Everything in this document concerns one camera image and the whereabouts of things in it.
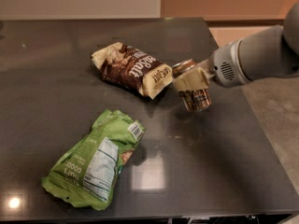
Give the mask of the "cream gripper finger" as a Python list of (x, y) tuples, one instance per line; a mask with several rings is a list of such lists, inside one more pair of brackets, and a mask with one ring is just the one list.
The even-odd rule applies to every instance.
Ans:
[(177, 91), (197, 91), (208, 88), (209, 81), (201, 67), (194, 67), (173, 80)]

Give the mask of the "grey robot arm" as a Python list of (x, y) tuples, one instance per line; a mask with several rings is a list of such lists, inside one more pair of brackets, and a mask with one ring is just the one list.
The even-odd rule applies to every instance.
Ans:
[(204, 90), (211, 81), (231, 88), (268, 77), (297, 77), (299, 3), (281, 25), (241, 38), (219, 49), (173, 79), (177, 91)]

